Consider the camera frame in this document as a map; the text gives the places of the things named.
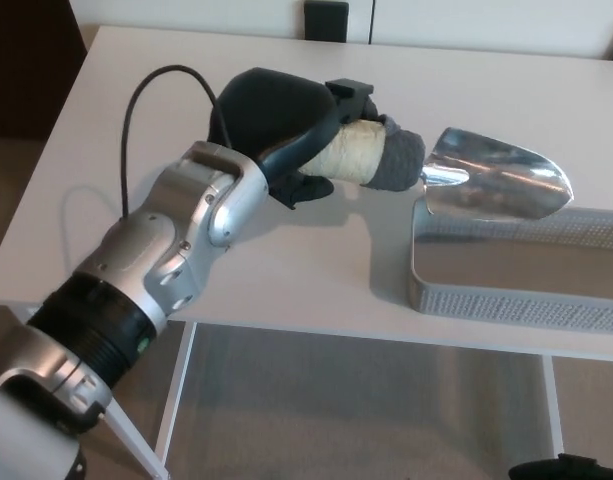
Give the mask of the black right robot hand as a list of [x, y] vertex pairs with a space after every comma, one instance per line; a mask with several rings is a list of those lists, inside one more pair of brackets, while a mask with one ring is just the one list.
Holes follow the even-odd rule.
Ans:
[[556, 458], [512, 467], [510, 479], [605, 479], [611, 472], [591, 458], [559, 454]]

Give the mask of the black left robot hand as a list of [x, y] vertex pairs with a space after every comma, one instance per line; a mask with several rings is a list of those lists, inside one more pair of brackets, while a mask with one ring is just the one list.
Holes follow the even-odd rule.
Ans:
[[346, 126], [377, 121], [374, 87], [346, 78], [318, 83], [255, 67], [234, 77], [217, 97], [207, 140], [252, 159], [270, 196], [293, 210], [331, 195], [331, 176], [303, 174]]

